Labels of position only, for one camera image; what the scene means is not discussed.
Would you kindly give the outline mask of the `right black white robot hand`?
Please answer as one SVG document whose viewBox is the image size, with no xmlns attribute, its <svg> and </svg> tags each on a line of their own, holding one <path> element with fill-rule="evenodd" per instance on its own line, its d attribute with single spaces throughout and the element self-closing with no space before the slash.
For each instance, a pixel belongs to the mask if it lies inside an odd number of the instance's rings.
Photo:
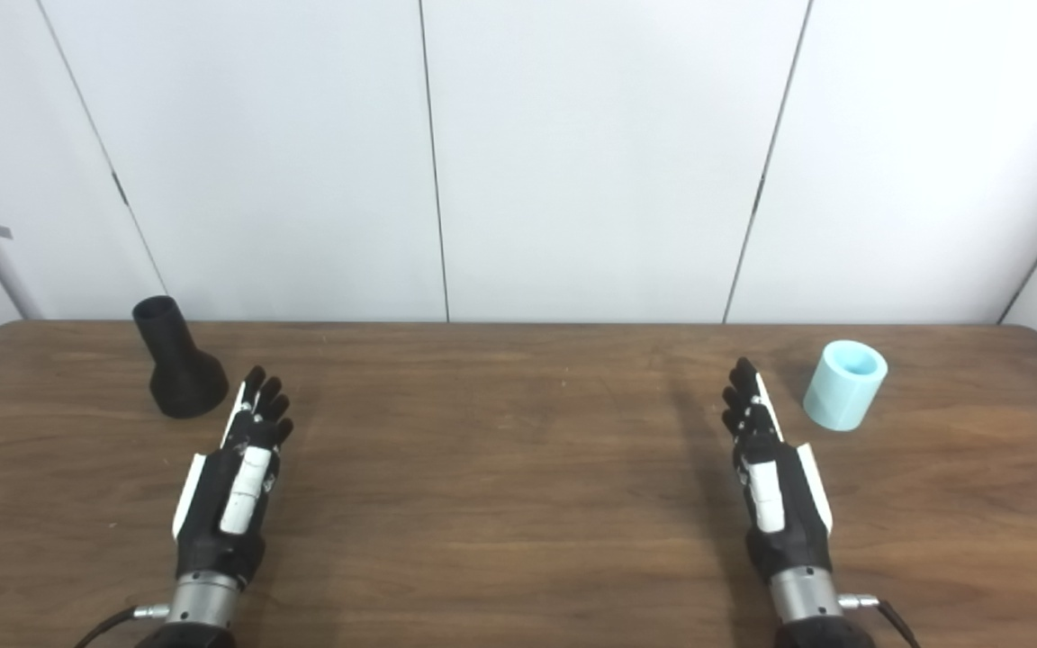
<svg viewBox="0 0 1037 648">
<path fill-rule="evenodd" d="M 752 520 L 745 542 L 754 569 L 765 581 L 791 569 L 831 571 L 833 517 L 811 445 L 783 438 L 765 382 L 749 358 L 736 361 L 723 399 Z"/>
</svg>

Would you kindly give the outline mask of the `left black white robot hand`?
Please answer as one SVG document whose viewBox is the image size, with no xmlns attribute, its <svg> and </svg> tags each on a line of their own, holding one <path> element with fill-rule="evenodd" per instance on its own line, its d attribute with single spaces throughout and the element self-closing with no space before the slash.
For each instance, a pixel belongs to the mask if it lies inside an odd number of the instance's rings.
<svg viewBox="0 0 1037 648">
<path fill-rule="evenodd" d="M 213 572 L 242 590 L 265 556 L 263 524 L 292 434 L 283 382 L 254 366 L 239 385 L 219 446 L 194 455 L 172 522 L 176 574 Z"/>
</svg>

